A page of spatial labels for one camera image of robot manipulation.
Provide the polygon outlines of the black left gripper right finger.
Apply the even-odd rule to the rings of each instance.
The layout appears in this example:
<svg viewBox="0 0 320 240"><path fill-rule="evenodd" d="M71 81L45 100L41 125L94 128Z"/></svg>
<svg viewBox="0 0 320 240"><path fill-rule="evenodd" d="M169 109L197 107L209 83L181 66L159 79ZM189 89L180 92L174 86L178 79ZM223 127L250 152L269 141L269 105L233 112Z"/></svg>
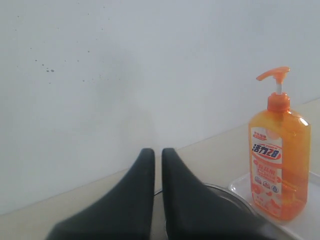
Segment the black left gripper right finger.
<svg viewBox="0 0 320 240"><path fill-rule="evenodd" d="M161 156L162 197L170 240L281 240L272 224L220 198L173 148Z"/></svg>

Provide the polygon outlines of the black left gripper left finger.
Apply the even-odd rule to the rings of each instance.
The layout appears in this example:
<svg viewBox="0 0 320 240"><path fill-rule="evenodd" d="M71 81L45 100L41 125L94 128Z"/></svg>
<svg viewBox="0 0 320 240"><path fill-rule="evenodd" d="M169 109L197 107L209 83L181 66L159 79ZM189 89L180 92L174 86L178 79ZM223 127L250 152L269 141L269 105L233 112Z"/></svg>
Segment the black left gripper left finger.
<svg viewBox="0 0 320 240"><path fill-rule="evenodd" d="M57 223L48 240L148 240L155 191L155 153L140 151L136 161L106 195Z"/></svg>

